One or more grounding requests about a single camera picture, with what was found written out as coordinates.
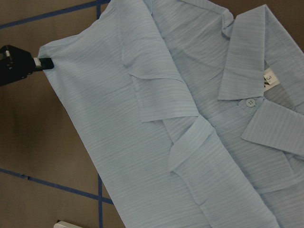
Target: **fabric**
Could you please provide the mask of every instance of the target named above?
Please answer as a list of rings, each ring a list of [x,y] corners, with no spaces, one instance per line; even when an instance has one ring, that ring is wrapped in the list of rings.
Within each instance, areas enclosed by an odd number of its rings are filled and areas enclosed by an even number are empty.
[[[206,0],[112,0],[39,57],[126,227],[304,224],[303,54],[267,6],[234,20]],[[293,110],[264,97],[267,66]]]

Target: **size label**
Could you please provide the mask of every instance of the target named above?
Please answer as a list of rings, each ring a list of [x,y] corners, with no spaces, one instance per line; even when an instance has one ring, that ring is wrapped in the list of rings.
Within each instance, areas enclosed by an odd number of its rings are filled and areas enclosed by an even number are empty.
[[[264,91],[275,87],[276,85],[280,84],[279,79],[277,79],[274,72],[268,68],[264,71]]]

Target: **white button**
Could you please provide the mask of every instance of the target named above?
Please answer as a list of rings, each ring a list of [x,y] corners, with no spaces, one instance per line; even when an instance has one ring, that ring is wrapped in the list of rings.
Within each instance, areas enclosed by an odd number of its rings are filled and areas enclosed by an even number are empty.
[[[248,107],[253,107],[253,106],[256,105],[256,101],[253,98],[249,98],[249,99],[246,100],[246,105]]]

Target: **brown surface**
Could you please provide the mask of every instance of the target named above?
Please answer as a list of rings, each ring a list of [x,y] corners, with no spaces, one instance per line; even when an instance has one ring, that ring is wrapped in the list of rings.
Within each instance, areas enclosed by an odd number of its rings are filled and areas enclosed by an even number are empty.
[[[90,0],[10,0],[1,3],[0,24]],[[267,4],[304,50],[302,0],[213,0],[234,16]],[[40,46],[78,34],[96,19],[94,7],[0,29],[0,46],[38,54]],[[42,72],[0,87],[0,168],[98,193],[97,173],[65,109]],[[58,219],[98,227],[97,200],[0,172],[0,228],[53,227]],[[109,197],[103,186],[103,196]],[[115,207],[103,204],[105,228],[124,227]]]

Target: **black clamp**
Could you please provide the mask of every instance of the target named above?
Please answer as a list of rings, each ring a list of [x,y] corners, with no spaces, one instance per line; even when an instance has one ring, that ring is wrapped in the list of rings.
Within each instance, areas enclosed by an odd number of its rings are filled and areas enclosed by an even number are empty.
[[[34,71],[52,68],[51,58],[33,58],[28,51],[11,45],[0,49],[0,86],[24,79]]]

